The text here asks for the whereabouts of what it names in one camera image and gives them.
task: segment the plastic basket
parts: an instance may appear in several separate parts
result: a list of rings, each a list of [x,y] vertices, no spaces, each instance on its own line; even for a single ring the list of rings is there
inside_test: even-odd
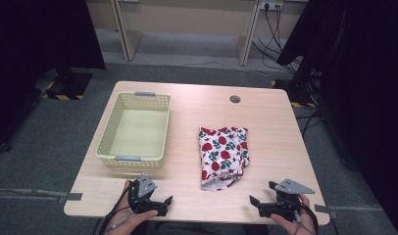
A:
[[[96,156],[108,167],[161,168],[170,107],[170,95],[119,93]]]

